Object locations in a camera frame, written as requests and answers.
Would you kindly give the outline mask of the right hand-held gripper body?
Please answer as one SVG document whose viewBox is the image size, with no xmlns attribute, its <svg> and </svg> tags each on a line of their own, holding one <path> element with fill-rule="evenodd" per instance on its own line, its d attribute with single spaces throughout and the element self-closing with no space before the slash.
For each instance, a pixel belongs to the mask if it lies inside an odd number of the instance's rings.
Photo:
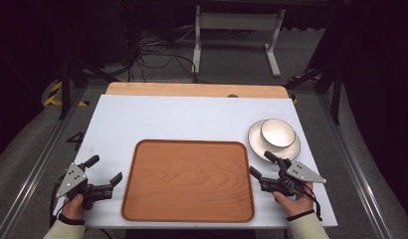
<svg viewBox="0 0 408 239">
<path fill-rule="evenodd" d="M 279 177 L 271 179 L 259 175 L 262 191 L 281 192 L 285 196 L 294 196 L 303 191 L 305 182 L 326 183 L 326 180 L 299 161 L 277 158 Z"/>
</svg>

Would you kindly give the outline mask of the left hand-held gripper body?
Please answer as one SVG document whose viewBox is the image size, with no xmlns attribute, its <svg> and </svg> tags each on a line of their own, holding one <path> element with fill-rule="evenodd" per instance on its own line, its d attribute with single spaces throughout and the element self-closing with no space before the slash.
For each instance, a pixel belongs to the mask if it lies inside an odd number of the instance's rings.
<svg viewBox="0 0 408 239">
<path fill-rule="evenodd" d="M 82 206 L 85 210 L 91 210 L 96 201 L 112 199 L 112 181 L 105 185 L 93 185 L 88 183 L 88 177 L 85 171 L 95 164 L 95 161 L 86 161 L 81 164 L 75 164 L 73 162 L 61 180 L 56 198 L 60 199 L 64 197 L 71 201 L 76 195 L 80 194 L 83 197 Z"/>
</svg>

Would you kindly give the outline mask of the person's left hand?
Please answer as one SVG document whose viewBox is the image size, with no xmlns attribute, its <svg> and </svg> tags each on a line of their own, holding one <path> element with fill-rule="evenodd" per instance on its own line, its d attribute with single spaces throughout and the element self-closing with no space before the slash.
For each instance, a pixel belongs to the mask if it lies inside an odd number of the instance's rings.
<svg viewBox="0 0 408 239">
<path fill-rule="evenodd" d="M 62 214 L 72 220 L 84 219 L 84 197 L 81 194 L 77 194 L 71 201 L 68 201 L 63 209 Z"/>
</svg>

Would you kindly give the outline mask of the person's right hand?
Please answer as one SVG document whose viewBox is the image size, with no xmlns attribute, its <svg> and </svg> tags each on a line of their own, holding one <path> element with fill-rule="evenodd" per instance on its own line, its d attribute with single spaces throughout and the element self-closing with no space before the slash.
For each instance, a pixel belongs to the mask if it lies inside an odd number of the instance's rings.
<svg viewBox="0 0 408 239">
<path fill-rule="evenodd" d="M 274 191 L 275 200 L 285 207 L 289 217 L 294 217 L 307 211 L 313 210 L 312 183 L 306 182 L 305 192 L 298 193 L 294 200 L 288 199 L 281 192 Z"/>
</svg>

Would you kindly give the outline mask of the white plate with dark rim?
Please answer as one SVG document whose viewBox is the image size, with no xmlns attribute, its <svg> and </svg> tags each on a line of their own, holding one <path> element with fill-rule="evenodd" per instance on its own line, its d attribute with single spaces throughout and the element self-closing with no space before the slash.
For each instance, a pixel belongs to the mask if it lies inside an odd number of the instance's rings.
<svg viewBox="0 0 408 239">
<path fill-rule="evenodd" d="M 266 119 L 262 119 L 255 122 L 249 129 L 248 142 L 253 152 L 262 159 L 266 159 L 264 157 L 264 153 L 266 150 L 282 159 L 296 159 L 301 151 L 301 140 L 298 134 L 296 133 L 296 140 L 292 145 L 285 148 L 273 147 L 264 142 L 261 137 L 261 125 L 265 120 Z"/>
</svg>

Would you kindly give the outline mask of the white bowl with dark rim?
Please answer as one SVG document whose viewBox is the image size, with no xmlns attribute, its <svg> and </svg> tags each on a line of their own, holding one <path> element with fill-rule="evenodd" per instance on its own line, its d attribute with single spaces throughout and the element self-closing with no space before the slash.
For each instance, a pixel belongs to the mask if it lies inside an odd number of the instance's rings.
<svg viewBox="0 0 408 239">
<path fill-rule="evenodd" d="M 273 147 L 285 148 L 295 142 L 296 133 L 281 119 L 267 119 L 261 125 L 261 137 Z"/>
</svg>

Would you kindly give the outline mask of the black wristband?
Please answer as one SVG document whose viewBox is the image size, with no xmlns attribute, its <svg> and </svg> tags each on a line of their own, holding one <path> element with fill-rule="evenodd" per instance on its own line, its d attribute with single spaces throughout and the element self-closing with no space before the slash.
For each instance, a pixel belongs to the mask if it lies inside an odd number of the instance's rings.
<svg viewBox="0 0 408 239">
<path fill-rule="evenodd" d="M 302 218 L 302 217 L 307 216 L 307 215 L 310 215 L 310 214 L 314 214 L 314 210 L 308 210 L 308 211 L 299 213 L 299 214 L 297 214 L 297 215 L 289 216 L 289 217 L 287 217 L 287 220 L 288 220 L 289 222 L 290 222 L 290 221 L 294 221 L 294 220 L 296 220 L 296 219 Z"/>
<path fill-rule="evenodd" d="M 64 214 L 60 214 L 58 219 L 68 225 L 85 225 L 85 220 L 82 219 L 70 219 L 68 217 L 66 217 Z"/>
</svg>

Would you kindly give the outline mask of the brown wooden tray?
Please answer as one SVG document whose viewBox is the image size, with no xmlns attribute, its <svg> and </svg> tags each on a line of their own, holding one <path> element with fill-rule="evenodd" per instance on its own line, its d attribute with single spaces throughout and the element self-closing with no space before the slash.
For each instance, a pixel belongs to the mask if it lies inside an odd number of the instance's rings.
<svg viewBox="0 0 408 239">
<path fill-rule="evenodd" d="M 255 207 L 246 147 L 237 141 L 140 141 L 121 215 L 140 222 L 251 221 Z"/>
</svg>

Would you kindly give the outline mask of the black tripod stand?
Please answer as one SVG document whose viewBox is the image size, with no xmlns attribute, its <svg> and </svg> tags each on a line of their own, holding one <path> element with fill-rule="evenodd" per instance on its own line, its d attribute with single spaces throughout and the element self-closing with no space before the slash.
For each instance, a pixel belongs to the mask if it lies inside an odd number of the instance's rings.
<svg viewBox="0 0 408 239">
<path fill-rule="evenodd" d="M 100 79 L 104 79 L 109 83 L 116 82 L 116 78 L 105 73 L 99 68 L 75 57 L 67 57 L 62 64 L 60 80 L 62 83 L 62 106 L 60 119 L 63 120 L 71 109 L 71 93 L 70 84 L 74 83 L 77 88 L 85 88 L 88 84 L 87 76 L 83 72 L 87 69 Z"/>
<path fill-rule="evenodd" d="M 332 89 L 330 114 L 335 124 L 339 124 L 339 101 L 341 94 L 342 73 L 340 64 L 328 64 L 318 69 L 305 73 L 300 77 L 293 77 L 291 81 L 285 84 L 287 90 L 291 90 L 314 77 L 319 77 L 313 90 L 318 95 L 325 95 L 329 89 Z"/>
</svg>

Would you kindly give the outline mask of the white table board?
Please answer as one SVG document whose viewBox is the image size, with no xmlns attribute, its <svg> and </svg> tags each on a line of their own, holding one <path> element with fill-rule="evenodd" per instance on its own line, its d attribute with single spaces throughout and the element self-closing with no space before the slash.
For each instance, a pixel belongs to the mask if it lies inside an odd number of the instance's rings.
<svg viewBox="0 0 408 239">
<path fill-rule="evenodd" d="M 112 199 L 95 202 L 85 214 L 89 228 L 110 229 L 273 229 L 288 225 L 287 214 L 273 195 L 264 192 L 250 172 L 255 215 L 247 223 L 140 222 L 127 221 L 121 206 L 136 145 L 144 139 L 237 141 L 248 152 L 249 168 L 275 178 L 276 164 L 257 156 L 248 142 L 250 127 L 259 120 L 287 122 L 301 140 L 296 160 L 310 169 L 316 164 L 310 152 L 294 104 L 289 99 L 214 97 L 100 97 L 76 157 L 85 162 L 94 155 L 100 160 L 86 171 L 92 184 L 107 184 L 118 173 L 121 182 Z"/>
</svg>

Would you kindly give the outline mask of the light wooden table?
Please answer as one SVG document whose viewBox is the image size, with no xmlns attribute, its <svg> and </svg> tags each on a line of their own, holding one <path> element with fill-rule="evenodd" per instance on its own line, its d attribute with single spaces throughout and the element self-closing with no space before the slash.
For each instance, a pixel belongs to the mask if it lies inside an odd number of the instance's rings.
<svg viewBox="0 0 408 239">
<path fill-rule="evenodd" d="M 170 96 L 287 99 L 289 94 L 281 86 L 175 84 L 175 83 L 123 83 L 108 85 L 107 95 L 118 96 Z"/>
</svg>

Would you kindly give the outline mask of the white metal stand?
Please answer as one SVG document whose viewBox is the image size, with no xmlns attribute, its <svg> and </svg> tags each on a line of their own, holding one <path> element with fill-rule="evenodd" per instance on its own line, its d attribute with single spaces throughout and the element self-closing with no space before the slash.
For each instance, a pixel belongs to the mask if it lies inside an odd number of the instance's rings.
<svg viewBox="0 0 408 239">
<path fill-rule="evenodd" d="M 270 31 L 272 39 L 264 45 L 264 50 L 272 71 L 278 78 L 281 71 L 274 53 L 274 49 L 285 18 L 285 9 L 276 14 L 248 14 L 248 13 L 212 13 L 204 12 L 200 6 L 195 13 L 195 43 L 192 56 L 191 72 L 196 75 L 200 71 L 201 61 L 201 31 L 209 30 L 242 30 L 242 31 Z"/>
</svg>

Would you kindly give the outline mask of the aluminium floor rail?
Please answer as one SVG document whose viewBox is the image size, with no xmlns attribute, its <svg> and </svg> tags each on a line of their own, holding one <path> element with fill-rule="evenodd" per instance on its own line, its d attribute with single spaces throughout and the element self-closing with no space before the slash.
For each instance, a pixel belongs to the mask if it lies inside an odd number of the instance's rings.
<svg viewBox="0 0 408 239">
<path fill-rule="evenodd" d="M 355 186 L 356 192 L 361 200 L 362 206 L 366 215 L 368 216 L 371 226 L 373 227 L 377 239 L 395 239 L 393 233 L 385 222 L 383 213 L 380 210 L 378 202 L 356 157 L 348 147 L 348 143 L 346 142 L 341 126 L 335 122 L 333 116 L 331 115 L 328 98 L 324 95 L 318 95 L 317 99 L 334 134 L 334 137 L 338 141 L 339 147 L 344 155 L 346 169 Z"/>
<path fill-rule="evenodd" d="M 0 155 L 0 239 L 10 238 L 85 91 L 73 91 L 62 119 L 58 108 L 46 107 Z"/>
</svg>

